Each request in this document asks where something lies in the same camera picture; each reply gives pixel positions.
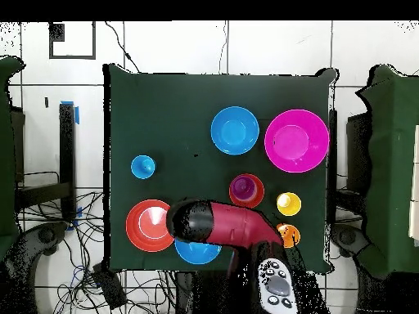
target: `orange cup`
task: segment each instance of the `orange cup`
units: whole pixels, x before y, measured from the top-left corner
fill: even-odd
[[[292,248],[301,240],[300,232],[291,224],[280,223],[277,225],[277,230],[282,236],[285,248]]]

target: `yellow cup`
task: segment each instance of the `yellow cup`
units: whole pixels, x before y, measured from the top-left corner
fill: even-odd
[[[282,193],[277,197],[277,208],[285,216],[293,216],[301,210],[301,200],[294,193]]]

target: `cup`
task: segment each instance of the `cup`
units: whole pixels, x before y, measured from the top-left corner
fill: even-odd
[[[155,171],[155,161],[148,155],[136,156],[131,163],[131,171],[136,178],[150,178]]]

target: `purple cup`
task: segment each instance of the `purple cup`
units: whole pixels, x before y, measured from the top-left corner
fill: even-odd
[[[249,177],[238,176],[232,182],[232,193],[239,200],[249,199],[255,192],[255,182]]]

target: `blue bowl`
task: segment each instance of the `blue bowl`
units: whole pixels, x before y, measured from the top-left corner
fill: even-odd
[[[204,265],[213,261],[221,251],[221,245],[174,241],[174,247],[180,257],[193,265]]]
[[[211,124],[211,138],[215,146],[230,155],[249,151],[259,136],[259,124],[247,109],[238,106],[221,110]]]
[[[139,155],[133,159],[131,171],[136,178],[147,179],[155,171],[155,162],[148,155]]]

